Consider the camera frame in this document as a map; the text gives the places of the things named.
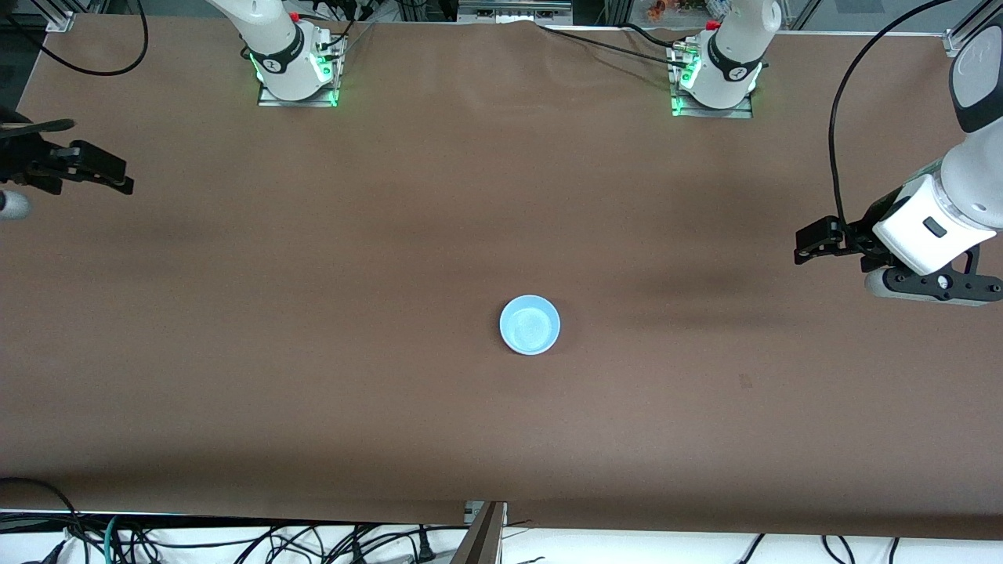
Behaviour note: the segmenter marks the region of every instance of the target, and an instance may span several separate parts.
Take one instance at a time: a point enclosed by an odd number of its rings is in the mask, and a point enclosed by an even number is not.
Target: table
[[[778,36],[751,120],[673,117],[664,66],[531,23],[378,25],[327,109],[257,107],[226,20],[150,18],[117,78],[41,59],[20,111],[136,186],[0,225],[0,471],[93,510],[1000,538],[1003,310],[792,262],[864,41]],[[852,216],[961,139],[949,63],[891,37],[851,82]],[[497,333],[524,293],[562,314],[539,357]]]

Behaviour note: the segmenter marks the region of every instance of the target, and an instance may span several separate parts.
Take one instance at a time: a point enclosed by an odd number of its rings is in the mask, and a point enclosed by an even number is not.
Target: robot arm
[[[207,0],[237,26],[258,78],[275,97],[310,97],[334,79],[331,60],[341,38],[286,12],[282,0]]]
[[[975,272],[979,245],[1003,231],[1003,16],[961,51],[950,85],[965,140],[846,230],[827,217],[799,231],[796,264],[861,252],[866,285],[878,296],[964,305],[1003,299],[1003,282]],[[960,256],[968,257],[964,272],[951,266]]]
[[[708,107],[738,105],[755,86],[762,55],[782,17],[775,0],[732,0],[721,27],[696,36],[699,60],[681,83],[683,89]]]

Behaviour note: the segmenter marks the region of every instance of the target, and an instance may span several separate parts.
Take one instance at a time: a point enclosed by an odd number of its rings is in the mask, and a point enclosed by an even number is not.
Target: black cable
[[[623,47],[617,47],[616,45],[610,45],[609,43],[603,43],[602,41],[596,41],[595,39],[589,39],[588,37],[582,37],[581,35],[575,35],[573,33],[567,33],[567,32],[561,31],[560,29],[551,29],[549,27],[541,27],[540,29],[543,29],[544,31],[546,31],[548,33],[553,33],[555,35],[561,35],[562,37],[567,37],[569,39],[575,39],[576,41],[582,41],[584,43],[591,43],[591,44],[597,45],[599,47],[605,47],[605,48],[611,49],[613,51],[619,51],[621,53],[626,53],[628,55],[633,55],[635,57],[641,57],[643,59],[653,60],[655,62],[660,62],[662,64],[668,64],[670,66],[678,66],[679,68],[683,68],[683,67],[686,66],[686,63],[684,63],[683,61],[674,61],[674,60],[669,60],[669,59],[667,59],[665,57],[656,57],[654,55],[649,55],[649,54],[646,54],[646,53],[639,53],[637,51],[632,51],[630,49],[624,49]]]
[[[257,539],[251,541],[251,544],[249,544],[244,549],[244,551],[241,552],[240,555],[237,556],[237,559],[234,560],[234,564],[244,564],[247,561],[248,557],[251,556],[251,553],[254,552],[254,549],[258,548],[258,545],[260,545],[261,543],[265,542],[266,539],[268,539],[269,537],[271,537],[272,535],[274,535],[275,532],[278,531],[282,527],[271,527],[271,528],[269,528],[269,530],[265,534],[263,534],[262,536],[258,537]]]
[[[320,547],[320,554],[318,556],[324,556],[324,539],[320,537],[320,533],[317,532],[317,528],[314,528],[314,537],[317,537],[317,546]]]
[[[654,43],[656,45],[659,45],[661,47],[668,47],[669,49],[672,48],[672,41],[662,41],[658,37],[655,37],[654,35],[648,33],[647,31],[645,31],[639,25],[636,25],[636,24],[633,24],[633,23],[630,23],[630,22],[624,22],[624,23],[618,25],[617,27],[623,27],[623,28],[626,28],[626,29],[633,29],[634,31],[638,32],[641,35],[641,37],[644,37],[645,39],[647,39],[648,41],[651,41],[652,43]]]
[[[77,513],[76,508],[73,507],[73,504],[70,503],[69,498],[67,498],[65,494],[63,494],[59,490],[59,488],[56,488],[55,486],[49,484],[48,482],[35,480],[34,478],[21,478],[18,476],[9,476],[6,478],[0,478],[0,487],[7,486],[10,484],[34,486],[36,488],[47,490],[49,493],[55,495],[55,497],[59,498],[59,501],[62,502],[63,506],[66,507],[66,511],[69,512],[72,524],[76,528],[75,532],[78,532],[80,535],[83,535],[83,537],[86,538],[86,531],[83,528],[83,524],[80,523],[80,516]],[[90,564],[90,548],[87,546],[86,540],[84,540],[84,545],[83,545],[83,559],[86,564]]]
[[[347,551],[350,550],[353,536],[361,538],[362,536],[374,531],[377,527],[377,525],[363,525],[358,531],[353,530],[348,535],[345,535],[340,541],[337,542],[337,544],[334,545],[331,551],[320,560],[320,564],[333,564],[335,560],[341,558],[345,554],[348,554]]]
[[[65,131],[73,125],[76,125],[76,122],[72,119],[53,119],[51,121],[42,121],[41,123],[31,123],[30,125],[10,127],[8,129],[0,129],[0,139],[30,135],[31,133]]]
[[[265,564],[272,564],[275,561],[275,559],[280,554],[282,554],[282,552],[285,551],[285,550],[290,550],[292,552],[299,552],[296,549],[291,549],[289,547],[290,546],[294,546],[294,543],[296,542],[296,539],[298,539],[298,538],[300,538],[300,537],[302,537],[302,536],[310,533],[310,531],[315,531],[316,529],[317,529],[317,525],[311,525],[310,527],[306,527],[305,529],[303,529],[299,533],[296,533],[295,535],[293,535],[289,539],[287,539],[285,537],[282,537],[282,536],[279,536],[278,538],[280,540],[282,540],[282,544],[279,545],[278,547],[276,547],[275,544],[274,544],[274,540],[275,540],[276,537],[271,537],[269,539],[269,542],[273,543],[272,544],[272,550],[269,551],[268,558],[265,559]]]
[[[133,68],[139,66],[142,59],[146,57],[146,49],[149,47],[149,26],[146,24],[146,12],[142,9],[142,0],[135,0],[135,5],[139,8],[139,21],[142,22],[142,50],[139,51],[139,56],[135,57],[135,60],[119,68],[118,70],[90,70],[89,68],[83,68],[82,66],[77,66],[68,60],[60,57],[59,55],[50,51],[41,41],[35,39],[28,33],[28,30],[21,27],[21,24],[17,23],[11,16],[7,16],[7,21],[14,26],[14,29],[18,30],[25,39],[33,43],[38,47],[43,53],[51,57],[56,62],[62,64],[67,68],[71,68],[77,72],[82,72],[83,74],[89,74],[91,76],[118,76],[119,74],[125,74],[126,72],[132,70]]]
[[[875,36],[872,37],[866,45],[864,45],[864,48],[857,53],[857,56],[854,57],[854,61],[850,63],[850,68],[847,69],[847,73],[843,75],[840,87],[835,90],[835,97],[832,99],[832,111],[828,116],[828,166],[832,173],[832,197],[835,200],[835,213],[840,219],[840,228],[844,231],[844,233],[847,233],[847,246],[855,251],[864,253],[865,255],[869,255],[867,250],[857,242],[857,239],[853,236],[853,234],[850,234],[847,231],[847,216],[843,210],[843,195],[840,192],[840,170],[835,159],[835,113],[840,107],[840,100],[843,98],[843,91],[847,88],[850,76],[854,73],[854,70],[857,69],[857,65],[861,63],[861,60],[866,54],[868,54],[868,51],[871,50],[871,47],[874,47],[875,43],[877,43],[879,39],[884,37],[888,32],[892,31],[898,27],[899,24],[909,18],[951,1],[952,0],[932,0],[931,2],[927,2],[926,4],[909,10],[905,14],[902,14],[893,20],[892,23],[882,28],[881,31],[876,33]]]
[[[844,548],[847,549],[847,556],[850,557],[849,564],[857,564],[857,558],[854,557],[854,551],[850,550],[850,543],[847,542],[847,539],[844,538],[843,535],[837,536],[835,538],[840,539],[840,542],[843,543]],[[835,553],[832,552],[832,549],[828,547],[828,535],[821,536],[821,546],[822,548],[825,549],[825,552],[828,553],[829,558],[835,560],[839,564],[848,564],[847,562],[843,561],[839,556],[837,556]]]
[[[752,541],[752,544],[749,545],[749,549],[745,551],[745,556],[743,556],[742,559],[738,561],[738,564],[749,564],[749,560],[752,560],[752,555],[755,554],[755,549],[759,548],[759,543],[762,542],[762,539],[765,536],[766,533],[759,533],[758,535],[755,536],[755,539]]]
[[[348,20],[348,25],[345,26],[345,30],[341,32],[341,35],[338,36],[335,42],[340,41],[345,37],[348,37],[348,32],[352,29],[353,25],[355,25],[355,20],[354,19]]]
[[[895,551],[899,550],[899,537],[892,539],[892,548],[888,551],[888,564],[895,564]]]
[[[418,553],[414,555],[415,564],[424,564],[435,560],[432,545],[428,542],[428,532],[424,525],[418,525]]]
[[[462,529],[466,529],[466,527],[455,527],[455,526],[450,526],[450,525],[439,525],[439,526],[435,526],[435,527],[423,527],[423,530],[425,532],[433,532],[433,531],[455,531],[455,530],[462,530]],[[400,533],[386,533],[386,534],[383,534],[383,535],[379,535],[377,537],[373,537],[372,539],[369,539],[368,541],[366,541],[365,543],[362,543],[362,545],[361,545],[363,549],[365,549],[366,547],[369,547],[368,550],[363,550],[362,554],[360,555],[359,558],[353,558],[347,564],[359,564],[362,561],[362,559],[366,557],[366,555],[372,553],[374,550],[376,550],[376,549],[378,549],[378,548],[380,548],[380,547],[382,547],[384,545],[387,545],[387,544],[390,544],[392,542],[396,542],[396,541],[399,541],[399,540],[405,539],[405,538],[411,542],[411,548],[412,548],[412,550],[416,551],[416,548],[414,546],[414,539],[412,539],[411,536],[417,534],[420,530],[422,530],[422,529],[413,529],[411,531],[404,531],[404,532],[400,532]],[[379,541],[381,539],[386,539],[386,540],[384,540],[383,542],[377,543],[377,541]]]

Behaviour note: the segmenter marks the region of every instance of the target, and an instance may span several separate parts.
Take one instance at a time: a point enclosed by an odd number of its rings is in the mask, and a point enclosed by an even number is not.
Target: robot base
[[[342,38],[320,55],[332,57],[322,68],[330,69],[334,78],[324,84],[313,95],[301,100],[284,100],[276,97],[264,84],[258,89],[258,105],[281,107],[337,107],[338,96],[341,93],[341,76],[345,71],[345,47],[348,39]]]
[[[666,48],[665,55],[672,61],[683,61],[687,64],[693,62],[693,51],[689,41],[684,44],[682,50]],[[696,98],[680,86],[683,76],[689,72],[688,68],[679,68],[669,65],[669,93],[672,96],[672,114],[690,115],[693,117],[729,117],[738,119],[748,119],[752,117],[752,99],[749,94],[745,94],[742,101],[734,107],[726,109],[715,109],[707,107],[696,101]]]

